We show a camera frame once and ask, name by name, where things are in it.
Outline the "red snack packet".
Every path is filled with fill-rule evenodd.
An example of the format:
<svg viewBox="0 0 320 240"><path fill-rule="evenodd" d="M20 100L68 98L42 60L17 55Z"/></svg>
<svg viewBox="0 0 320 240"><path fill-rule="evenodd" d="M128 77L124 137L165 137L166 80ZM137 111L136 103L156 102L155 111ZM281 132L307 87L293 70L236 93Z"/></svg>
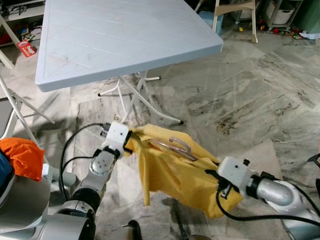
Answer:
<svg viewBox="0 0 320 240"><path fill-rule="evenodd" d="M26 58L32 57L33 55L37 54L36 49L28 40L18 42L16 46Z"/></svg>

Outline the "light blue plastic box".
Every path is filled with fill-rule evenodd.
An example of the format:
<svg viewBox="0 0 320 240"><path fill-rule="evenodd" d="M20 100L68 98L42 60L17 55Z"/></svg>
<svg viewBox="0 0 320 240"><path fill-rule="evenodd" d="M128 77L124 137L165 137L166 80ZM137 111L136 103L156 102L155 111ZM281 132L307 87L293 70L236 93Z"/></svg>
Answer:
<svg viewBox="0 0 320 240"><path fill-rule="evenodd" d="M217 35L221 34L222 31L222 23L224 21L224 15L220 14L218 16L214 16L214 13L210 11L200 11L198 13L200 18L212 29L215 30Z"/></svg>

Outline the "beige plastic chair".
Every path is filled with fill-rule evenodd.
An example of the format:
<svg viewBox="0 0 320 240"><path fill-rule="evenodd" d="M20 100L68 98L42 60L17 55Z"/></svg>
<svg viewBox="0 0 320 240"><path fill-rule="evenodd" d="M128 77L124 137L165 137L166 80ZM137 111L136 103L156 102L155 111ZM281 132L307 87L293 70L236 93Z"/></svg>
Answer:
<svg viewBox="0 0 320 240"><path fill-rule="evenodd" d="M214 18L213 18L213 24L212 29L217 29L217 22L218 22L218 16L235 12L238 10L251 10L251 22L252 22L252 32L253 36L251 38L251 42L254 44L258 43L258 28L257 28L257 18L256 18L256 3L255 0L245 0L244 2L238 2L238 3L230 3L221 5L220 0L215 0L215 7L214 7Z"/></svg>

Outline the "yellow shirt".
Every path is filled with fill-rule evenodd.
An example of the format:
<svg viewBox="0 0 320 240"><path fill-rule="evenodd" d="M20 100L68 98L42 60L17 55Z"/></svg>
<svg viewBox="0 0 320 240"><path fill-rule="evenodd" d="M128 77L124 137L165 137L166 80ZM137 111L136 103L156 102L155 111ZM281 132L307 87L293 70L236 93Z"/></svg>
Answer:
<svg viewBox="0 0 320 240"><path fill-rule="evenodd" d="M128 146L138 157L144 205L150 205L151 192L162 192L183 205L203 211L209 218L220 218L224 215L215 200L218 181L205 172L209 169L217 171L217 165L221 163L219 158L185 132L157 125L132 127L130 130L132 135ZM169 144L170 137L188 144L198 160L187 162L185 158L159 150L148 142L153 138Z"/></svg>

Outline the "pink plastic clothes hanger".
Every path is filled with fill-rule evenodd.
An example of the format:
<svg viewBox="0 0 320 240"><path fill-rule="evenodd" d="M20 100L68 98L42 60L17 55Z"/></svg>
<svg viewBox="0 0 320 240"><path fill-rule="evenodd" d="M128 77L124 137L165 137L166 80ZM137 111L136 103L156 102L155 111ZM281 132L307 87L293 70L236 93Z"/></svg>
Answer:
<svg viewBox="0 0 320 240"><path fill-rule="evenodd" d="M177 156L184 158L187 162L192 163L199 160L199 158L192 153L192 148L186 142L177 137L170 137L168 141L169 143L151 138L147 142L156 149L166 153L176 154Z"/></svg>

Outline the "orange cloth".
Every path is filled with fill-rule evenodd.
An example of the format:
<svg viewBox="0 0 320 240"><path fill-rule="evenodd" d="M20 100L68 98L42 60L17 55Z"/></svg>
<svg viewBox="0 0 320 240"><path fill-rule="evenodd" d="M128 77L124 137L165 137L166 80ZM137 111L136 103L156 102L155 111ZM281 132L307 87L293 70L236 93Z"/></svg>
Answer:
<svg viewBox="0 0 320 240"><path fill-rule="evenodd" d="M45 151L38 144L30 139L8 137L0 139L0 150L9 158L16 175L41 182Z"/></svg>

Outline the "white paper sheet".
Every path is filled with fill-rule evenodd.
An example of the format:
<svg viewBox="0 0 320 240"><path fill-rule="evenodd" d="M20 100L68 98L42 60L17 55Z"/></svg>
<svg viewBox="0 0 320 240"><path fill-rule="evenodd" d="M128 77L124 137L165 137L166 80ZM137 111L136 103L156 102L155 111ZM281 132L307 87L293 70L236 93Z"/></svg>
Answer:
<svg viewBox="0 0 320 240"><path fill-rule="evenodd" d="M314 40L314 41L320 39L320 33L300 32L299 35L305 39Z"/></svg>

